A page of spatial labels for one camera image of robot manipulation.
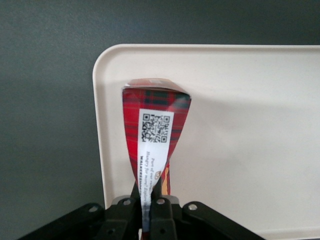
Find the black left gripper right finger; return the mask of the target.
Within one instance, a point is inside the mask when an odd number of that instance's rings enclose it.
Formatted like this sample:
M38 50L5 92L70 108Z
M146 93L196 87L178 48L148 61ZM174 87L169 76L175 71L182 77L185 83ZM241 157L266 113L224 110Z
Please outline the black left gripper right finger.
M180 206L179 199L162 194L157 183L151 194L151 240L262 240L263 237L245 228L218 211L199 202Z

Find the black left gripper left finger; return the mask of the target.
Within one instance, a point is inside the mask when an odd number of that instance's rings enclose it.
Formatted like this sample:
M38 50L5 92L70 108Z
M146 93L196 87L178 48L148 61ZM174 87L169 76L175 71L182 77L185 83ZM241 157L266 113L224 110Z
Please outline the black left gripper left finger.
M138 187L116 197L108 209L85 204L22 236L21 240L137 240L141 227Z

